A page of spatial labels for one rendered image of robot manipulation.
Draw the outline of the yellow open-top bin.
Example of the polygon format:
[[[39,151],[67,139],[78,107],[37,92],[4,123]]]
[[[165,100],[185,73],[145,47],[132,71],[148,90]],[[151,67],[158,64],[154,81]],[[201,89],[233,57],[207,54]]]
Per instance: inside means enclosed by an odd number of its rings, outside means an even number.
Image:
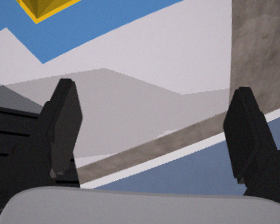
[[[16,0],[37,24],[80,0]]]

